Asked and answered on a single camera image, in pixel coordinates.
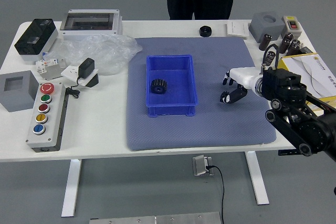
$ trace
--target gray cylindrical block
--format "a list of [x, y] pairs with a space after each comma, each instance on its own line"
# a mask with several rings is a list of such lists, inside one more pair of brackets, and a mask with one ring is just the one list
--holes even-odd
[[272, 36], [272, 40], [277, 40], [284, 26], [285, 23], [278, 17], [276, 12], [263, 12], [253, 15], [248, 29], [254, 39], [260, 43], [264, 34], [269, 34]]

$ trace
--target blue button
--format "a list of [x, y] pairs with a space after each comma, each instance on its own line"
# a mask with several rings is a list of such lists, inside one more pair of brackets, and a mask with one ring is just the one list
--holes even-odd
[[33, 129], [33, 132], [36, 134], [36, 135], [41, 135], [45, 132], [46, 128], [44, 127], [44, 125], [42, 124], [37, 124], [35, 125], [34, 129]]

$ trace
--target table leg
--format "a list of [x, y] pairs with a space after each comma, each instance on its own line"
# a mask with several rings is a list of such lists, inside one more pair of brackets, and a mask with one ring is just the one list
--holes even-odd
[[67, 188], [65, 190], [62, 217], [73, 217], [75, 215], [76, 198], [78, 191], [81, 159], [72, 159], [70, 162]]
[[250, 171], [254, 193], [258, 205], [269, 204], [265, 184], [262, 179], [256, 152], [245, 152], [248, 169]]

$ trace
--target black power adapter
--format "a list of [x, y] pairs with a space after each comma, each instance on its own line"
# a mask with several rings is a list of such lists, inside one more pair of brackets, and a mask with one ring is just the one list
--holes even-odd
[[78, 67], [78, 77], [86, 79], [95, 69], [95, 61], [91, 58], [87, 58]]

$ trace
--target robotic arm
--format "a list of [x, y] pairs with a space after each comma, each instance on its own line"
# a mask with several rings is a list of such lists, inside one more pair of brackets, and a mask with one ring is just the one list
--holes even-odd
[[[251, 89], [271, 102], [266, 119], [304, 156], [324, 151], [336, 162], [336, 109], [313, 97], [300, 83], [301, 76], [285, 69], [261, 71], [256, 68], [233, 68], [225, 74], [223, 85], [238, 83], [231, 93], [224, 91], [220, 101], [234, 103]], [[306, 104], [323, 110], [317, 116]]]

